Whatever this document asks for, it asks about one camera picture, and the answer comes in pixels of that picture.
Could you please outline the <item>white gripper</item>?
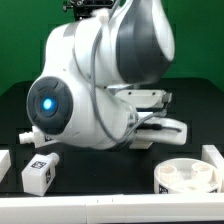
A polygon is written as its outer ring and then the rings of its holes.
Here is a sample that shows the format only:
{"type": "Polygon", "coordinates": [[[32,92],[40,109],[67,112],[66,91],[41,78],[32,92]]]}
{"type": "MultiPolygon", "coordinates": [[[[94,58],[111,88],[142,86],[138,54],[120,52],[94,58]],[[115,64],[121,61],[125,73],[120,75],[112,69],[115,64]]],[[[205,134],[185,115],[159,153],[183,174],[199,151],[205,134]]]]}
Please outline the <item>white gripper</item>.
{"type": "Polygon", "coordinates": [[[147,141],[153,143],[184,145],[187,139],[187,125],[178,120],[164,118],[153,112],[139,112],[140,119],[147,115],[152,118],[144,122],[145,127],[139,127],[133,137],[134,141],[147,141]]]}

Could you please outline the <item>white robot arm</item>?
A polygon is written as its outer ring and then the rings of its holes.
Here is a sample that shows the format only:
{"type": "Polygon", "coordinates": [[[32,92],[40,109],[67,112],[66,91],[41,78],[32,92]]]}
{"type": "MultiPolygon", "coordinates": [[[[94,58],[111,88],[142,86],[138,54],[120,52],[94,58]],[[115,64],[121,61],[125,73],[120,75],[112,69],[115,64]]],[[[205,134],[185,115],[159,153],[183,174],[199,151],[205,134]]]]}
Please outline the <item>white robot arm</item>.
{"type": "Polygon", "coordinates": [[[182,145],[187,126],[167,117],[169,94],[142,87],[161,78],[174,52],[161,0],[116,0],[60,26],[48,37],[43,71],[27,95],[29,120],[78,147],[182,145]]]}

